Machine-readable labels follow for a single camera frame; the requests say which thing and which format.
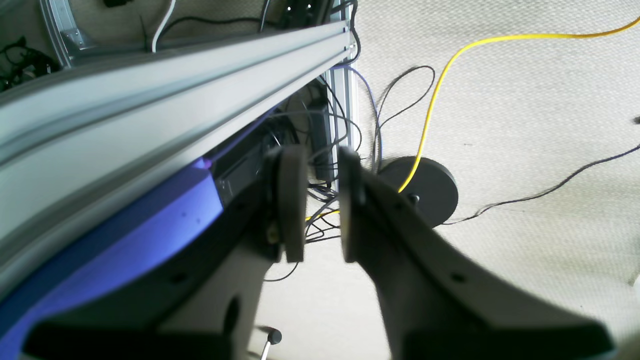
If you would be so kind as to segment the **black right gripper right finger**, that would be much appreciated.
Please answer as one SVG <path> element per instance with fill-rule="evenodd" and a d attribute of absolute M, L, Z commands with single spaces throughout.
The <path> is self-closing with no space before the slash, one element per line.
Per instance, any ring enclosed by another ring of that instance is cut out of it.
<path fill-rule="evenodd" d="M 342 249 L 370 276 L 393 360 L 608 360 L 606 326 L 490 273 L 338 149 Z"/>

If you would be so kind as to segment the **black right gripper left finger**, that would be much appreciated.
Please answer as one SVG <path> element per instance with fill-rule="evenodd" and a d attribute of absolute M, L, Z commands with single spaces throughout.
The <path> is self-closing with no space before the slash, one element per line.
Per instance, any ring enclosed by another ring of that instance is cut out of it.
<path fill-rule="evenodd" d="M 266 272 L 304 259 L 307 156 L 265 156 L 262 173 L 203 232 L 153 270 L 29 331 L 39 360 L 238 360 Z"/>

